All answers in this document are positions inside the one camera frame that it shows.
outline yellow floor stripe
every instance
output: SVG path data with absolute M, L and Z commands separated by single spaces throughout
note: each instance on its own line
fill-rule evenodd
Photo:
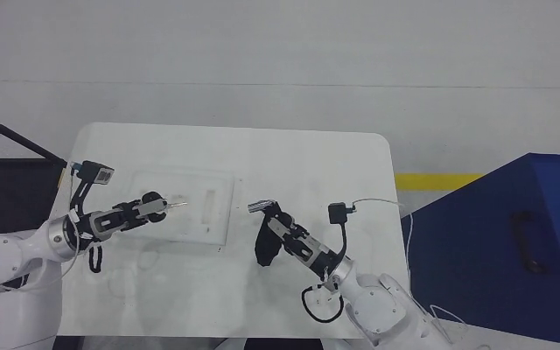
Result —
M 64 171 L 67 168 L 62 169 L 62 172 L 60 173 L 60 177 L 59 177 L 59 184 L 56 186 L 56 188 L 60 188 L 60 183 L 62 183 L 62 178 L 64 177 Z
M 480 179 L 484 174 L 395 174 L 400 191 L 454 191 Z

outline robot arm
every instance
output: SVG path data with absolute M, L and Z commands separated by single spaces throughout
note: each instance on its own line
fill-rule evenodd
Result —
M 75 261 L 92 242 L 104 242 L 117 231 L 159 222 L 177 206 L 149 192 L 108 211 L 83 213 L 91 185 L 107 184 L 113 170 L 88 161 L 73 164 L 76 170 L 81 182 L 70 214 L 36 231 L 0 235 L 0 349 L 52 348 L 62 314 L 61 263 Z
M 346 209 L 342 203 L 329 206 L 331 223 L 346 222 Z M 430 349 L 447 350 L 452 344 L 438 328 L 434 318 L 410 297 L 399 283 L 388 275 L 357 276 L 356 264 L 346 256 L 343 248 L 338 254 L 282 212 L 274 200 L 261 200 L 248 206 L 250 213 L 264 213 L 261 230 L 256 239 L 256 259 L 262 266 L 269 266 L 280 248 L 295 256 L 312 270 L 331 293 L 339 291 L 346 305 L 350 321 L 364 334 L 375 349 Z M 305 293 L 302 301 L 305 305 Z

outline blue bin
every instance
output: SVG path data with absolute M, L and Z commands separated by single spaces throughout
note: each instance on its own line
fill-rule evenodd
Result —
M 560 156 L 529 153 L 413 215 L 410 286 L 424 308 L 560 342 Z M 405 217 L 404 242 L 409 228 Z

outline white tray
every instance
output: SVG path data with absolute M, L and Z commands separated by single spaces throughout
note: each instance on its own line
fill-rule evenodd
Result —
M 234 176 L 224 171 L 189 168 L 135 171 L 128 189 L 130 198 L 156 191 L 169 203 L 185 201 L 188 205 L 170 209 L 157 225 L 145 225 L 122 235 L 224 246 L 233 190 Z

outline white table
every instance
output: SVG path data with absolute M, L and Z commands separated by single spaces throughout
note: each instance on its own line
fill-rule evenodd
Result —
M 85 211 L 107 210 L 123 198 L 138 167 L 188 166 L 235 176 L 227 245 L 171 243 L 119 236 L 103 243 L 102 272 L 80 258 L 63 283 L 61 335 L 360 338 L 343 314 L 314 322 L 300 292 L 319 280 L 283 250 L 268 268 L 256 263 L 262 216 L 247 204 L 278 200 L 312 235 L 337 251 L 340 228 L 326 207 L 363 197 L 396 200 L 387 141 L 376 134 L 275 129 L 94 123 L 73 147 L 72 161 L 115 168 L 96 185 Z M 52 216 L 67 210 L 68 171 Z M 398 208 L 359 206 L 347 223 L 347 254 L 360 273 L 389 273 L 406 288 Z M 332 312 L 337 303 L 329 304 Z M 320 316 L 327 316 L 325 308 Z

